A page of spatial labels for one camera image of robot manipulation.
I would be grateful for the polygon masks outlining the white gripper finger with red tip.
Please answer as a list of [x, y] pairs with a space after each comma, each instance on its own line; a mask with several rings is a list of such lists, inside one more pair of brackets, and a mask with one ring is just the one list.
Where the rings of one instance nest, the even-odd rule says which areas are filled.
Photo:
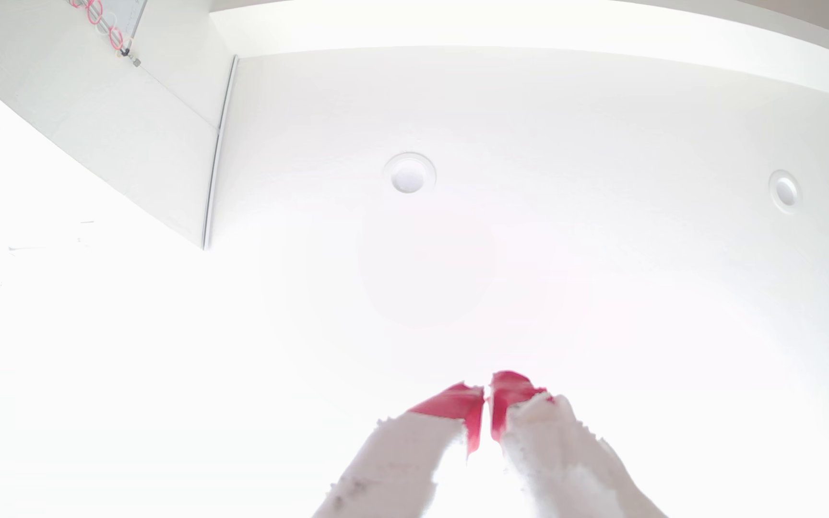
[[490, 383], [491, 435], [534, 517], [665, 517], [566, 396], [515, 371]]
[[485, 388], [456, 383], [395, 418], [381, 420], [313, 517], [422, 517], [438, 471], [480, 445]]

